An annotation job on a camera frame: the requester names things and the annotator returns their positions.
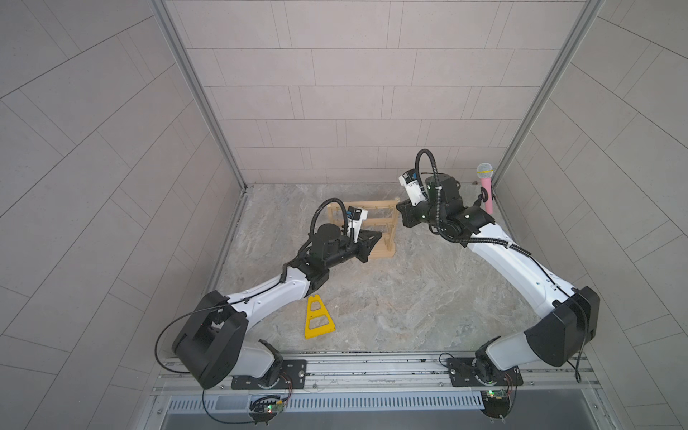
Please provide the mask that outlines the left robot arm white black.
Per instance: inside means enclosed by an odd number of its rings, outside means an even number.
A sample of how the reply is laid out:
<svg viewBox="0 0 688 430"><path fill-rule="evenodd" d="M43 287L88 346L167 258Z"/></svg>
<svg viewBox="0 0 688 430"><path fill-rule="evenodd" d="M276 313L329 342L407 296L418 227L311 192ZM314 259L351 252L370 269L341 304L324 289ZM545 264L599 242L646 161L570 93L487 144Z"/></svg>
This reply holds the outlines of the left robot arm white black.
<svg viewBox="0 0 688 430"><path fill-rule="evenodd" d="M185 324L172 350L185 374L191 374L204 390L228 376L251 377L263 387L274 386L281 377L281 353L266 340L247 342L245 335L283 306L315 294L334 266L352 258L368 261L382 232L363 229L367 210L347 206L339 198L326 200L318 209L330 204L340 207L343 224L312 222L306 242L283 264L280 275L229 296L214 290L182 316Z"/></svg>

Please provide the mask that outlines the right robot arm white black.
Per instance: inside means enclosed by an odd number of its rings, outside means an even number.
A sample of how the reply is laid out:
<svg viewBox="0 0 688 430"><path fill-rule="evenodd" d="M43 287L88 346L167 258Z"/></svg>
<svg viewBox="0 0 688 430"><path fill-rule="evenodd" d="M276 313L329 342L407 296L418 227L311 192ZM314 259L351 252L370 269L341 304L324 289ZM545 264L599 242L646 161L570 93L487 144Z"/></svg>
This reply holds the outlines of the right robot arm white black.
<svg viewBox="0 0 688 430"><path fill-rule="evenodd" d="M595 338L600 298L576 288L517 245L487 212L487 191L466 206L457 181L437 169L435 156L420 150L414 168L400 177L408 198L397 205L402 223L426 223L431 233L461 245L490 263L530 304L539 322L522 333L496 337L475 353L473 374L486 386L507 371L534 361L579 368L585 346Z"/></svg>

